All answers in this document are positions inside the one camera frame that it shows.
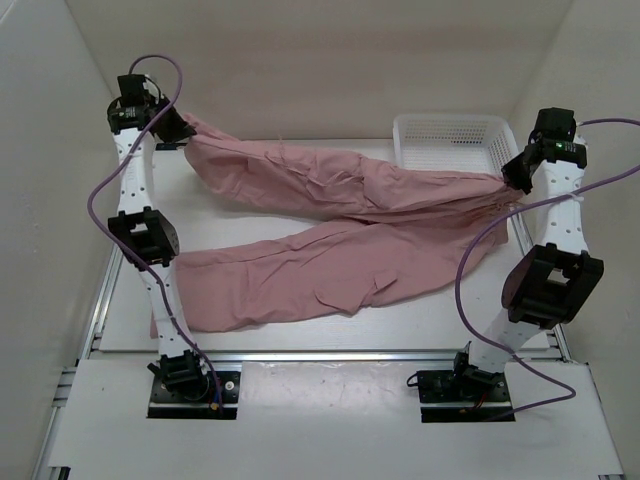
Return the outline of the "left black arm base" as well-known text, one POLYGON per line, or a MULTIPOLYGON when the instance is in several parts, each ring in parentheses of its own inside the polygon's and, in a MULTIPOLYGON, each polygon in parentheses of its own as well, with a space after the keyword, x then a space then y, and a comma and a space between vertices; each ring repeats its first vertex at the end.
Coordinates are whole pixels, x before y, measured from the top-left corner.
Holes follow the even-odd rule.
POLYGON ((217 371, 221 393, 208 377, 202 386, 185 393, 170 388, 158 378, 153 380, 147 407, 149 419, 235 420, 241 389, 241 371, 237 368, 217 371))

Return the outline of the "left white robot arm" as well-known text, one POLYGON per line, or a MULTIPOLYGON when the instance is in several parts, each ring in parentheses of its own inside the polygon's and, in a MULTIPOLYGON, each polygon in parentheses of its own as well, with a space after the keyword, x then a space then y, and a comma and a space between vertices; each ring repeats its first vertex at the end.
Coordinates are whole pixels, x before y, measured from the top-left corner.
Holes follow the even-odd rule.
POLYGON ((151 97, 135 105, 117 99, 107 109, 107 119, 119 161, 131 160, 120 174, 117 214, 108 219, 108 229, 140 257, 145 269, 127 253, 125 258, 139 271, 152 308, 160 359, 148 365, 155 380, 186 401, 199 401, 211 389, 202 357, 193 348, 194 338, 184 319, 177 293, 173 260, 180 252, 174 226, 153 204, 153 154, 157 140, 176 143, 195 135, 175 109, 168 110, 138 146, 134 141, 154 114, 169 104, 167 98, 151 97))

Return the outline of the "pink trousers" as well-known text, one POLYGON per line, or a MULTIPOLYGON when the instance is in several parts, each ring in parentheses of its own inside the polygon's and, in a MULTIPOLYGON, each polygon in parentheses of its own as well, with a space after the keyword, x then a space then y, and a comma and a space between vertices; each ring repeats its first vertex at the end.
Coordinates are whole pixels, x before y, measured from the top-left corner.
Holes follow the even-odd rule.
POLYGON ((186 160, 212 193, 323 217, 280 239, 181 253, 177 288, 198 332, 352 315, 435 292, 506 243, 500 218, 521 198, 491 174, 407 170, 188 123, 186 160))

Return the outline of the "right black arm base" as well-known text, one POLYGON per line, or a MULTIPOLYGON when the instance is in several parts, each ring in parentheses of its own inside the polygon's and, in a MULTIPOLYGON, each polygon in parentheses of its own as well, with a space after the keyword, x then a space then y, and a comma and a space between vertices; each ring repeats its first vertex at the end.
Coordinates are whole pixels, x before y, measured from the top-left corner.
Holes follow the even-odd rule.
POLYGON ((417 390, 425 424, 515 421, 503 375, 487 384, 457 378, 452 370, 418 370, 407 378, 406 386, 417 390))

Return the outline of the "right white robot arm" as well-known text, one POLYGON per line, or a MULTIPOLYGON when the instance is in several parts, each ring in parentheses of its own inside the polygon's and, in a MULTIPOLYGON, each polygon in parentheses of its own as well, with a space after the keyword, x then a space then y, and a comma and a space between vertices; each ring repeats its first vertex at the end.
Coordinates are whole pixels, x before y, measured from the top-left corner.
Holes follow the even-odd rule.
POLYGON ((483 336, 471 341, 454 360, 449 387, 470 400, 503 378, 506 363, 531 338, 571 322, 604 273, 604 262, 589 254, 581 221, 581 187, 587 166, 586 146, 540 139, 508 162, 505 183, 539 200, 567 194, 539 216, 538 243, 514 267, 502 290, 502 310, 483 336))

